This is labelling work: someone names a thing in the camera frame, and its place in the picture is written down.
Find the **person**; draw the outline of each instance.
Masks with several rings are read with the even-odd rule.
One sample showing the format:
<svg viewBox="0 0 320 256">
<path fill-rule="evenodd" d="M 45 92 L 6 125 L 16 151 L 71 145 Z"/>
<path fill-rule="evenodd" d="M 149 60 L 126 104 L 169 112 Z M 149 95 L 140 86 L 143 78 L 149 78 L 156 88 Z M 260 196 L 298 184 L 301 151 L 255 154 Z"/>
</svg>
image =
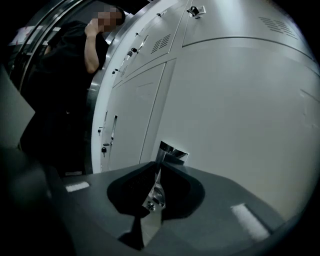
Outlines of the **person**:
<svg viewBox="0 0 320 256">
<path fill-rule="evenodd" d="M 114 30 L 125 18 L 121 8 L 110 7 L 88 24 L 62 25 L 21 92 L 35 110 L 21 138 L 22 150 L 55 166 L 61 176 L 84 171 L 76 162 L 81 161 L 87 88 L 106 60 L 108 44 L 102 33 Z"/>
</svg>

